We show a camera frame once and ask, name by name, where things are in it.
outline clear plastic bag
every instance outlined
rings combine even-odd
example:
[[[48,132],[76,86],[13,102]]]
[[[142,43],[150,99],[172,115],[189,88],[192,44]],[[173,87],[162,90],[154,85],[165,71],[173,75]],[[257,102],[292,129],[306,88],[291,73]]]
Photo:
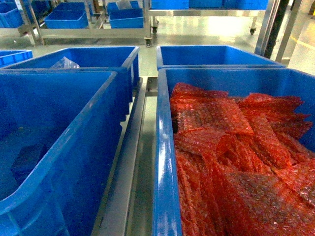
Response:
[[[60,61],[58,61],[56,64],[54,64],[51,68],[53,69],[58,69],[58,68],[62,68],[62,69],[72,69],[72,68],[80,68],[80,66],[69,60],[66,57],[63,57]]]
[[[132,9],[132,6],[128,0],[119,0],[116,2],[116,5],[119,10]]]

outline concrete floor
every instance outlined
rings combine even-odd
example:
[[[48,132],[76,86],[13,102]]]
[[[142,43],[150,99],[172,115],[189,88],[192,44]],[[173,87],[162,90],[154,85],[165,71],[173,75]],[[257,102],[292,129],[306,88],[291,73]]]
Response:
[[[66,47],[90,47],[113,45],[138,45],[140,50],[140,75],[157,76],[156,45],[231,45],[254,52],[263,15],[257,20],[257,32],[250,35],[251,18],[236,17],[160,17],[158,33],[153,46],[146,48],[144,40],[47,40],[46,46],[34,48],[26,37],[1,39],[0,49],[31,49],[35,57]],[[309,19],[299,38],[289,67],[315,74],[315,20]],[[134,208],[134,221],[131,234],[151,235],[152,222],[152,184],[155,156],[156,97],[147,98],[145,122],[142,135],[143,153]]]

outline bubble wrap bag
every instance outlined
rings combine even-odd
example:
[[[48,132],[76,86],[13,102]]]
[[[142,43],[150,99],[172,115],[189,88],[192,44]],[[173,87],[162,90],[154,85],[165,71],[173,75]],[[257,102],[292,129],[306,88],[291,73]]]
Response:
[[[51,68],[53,69],[58,69],[58,68],[62,68],[62,69],[72,69],[72,68],[80,68],[80,66],[69,60],[66,57],[63,57],[60,61],[58,61],[56,64],[54,64]]]

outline blue storage crate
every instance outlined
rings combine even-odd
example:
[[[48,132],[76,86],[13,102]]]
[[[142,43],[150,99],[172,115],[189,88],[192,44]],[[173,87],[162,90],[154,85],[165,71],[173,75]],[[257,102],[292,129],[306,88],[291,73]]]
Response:
[[[143,11],[139,9],[112,10],[109,23],[113,29],[143,28]]]
[[[231,46],[157,47],[157,69],[175,67],[285,67]]]
[[[186,10],[189,8],[189,0],[152,0],[153,10]]]
[[[220,8],[222,0],[189,0],[189,8]]]
[[[84,29],[89,23],[85,11],[53,11],[45,24],[49,29]]]
[[[23,24],[21,14],[15,3],[0,3],[0,21],[3,28],[17,28]]]
[[[79,69],[74,70],[101,70],[116,71],[127,85],[121,87],[122,94],[127,94],[132,102],[132,87],[139,81],[139,47],[91,47],[91,48],[66,48],[24,63],[8,66],[6,69],[23,69],[38,71],[52,67],[63,57],[79,64]]]
[[[33,58],[31,50],[0,51],[0,68]]]
[[[91,234],[122,131],[116,76],[0,73],[0,235]],[[39,141],[49,150],[18,188],[14,159]]]
[[[231,96],[250,92],[272,96],[299,96],[305,103],[296,112],[312,114],[315,122],[315,76],[285,68],[274,69],[162,69],[158,76],[157,155],[155,164],[153,235],[182,235],[177,169],[169,98],[184,82],[208,90],[229,91]],[[300,142],[315,151],[315,127]]]
[[[223,0],[225,9],[266,10],[268,0]]]

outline caster wheel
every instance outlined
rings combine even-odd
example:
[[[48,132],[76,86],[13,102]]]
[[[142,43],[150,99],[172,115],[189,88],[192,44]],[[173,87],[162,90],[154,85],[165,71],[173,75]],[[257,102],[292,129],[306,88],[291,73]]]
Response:
[[[158,32],[158,28],[157,27],[152,27],[152,33],[156,34]]]
[[[251,35],[254,35],[254,33],[256,32],[256,28],[251,29],[250,32],[251,32]]]
[[[146,46],[147,48],[150,48],[152,46],[152,41],[150,39],[146,40]]]

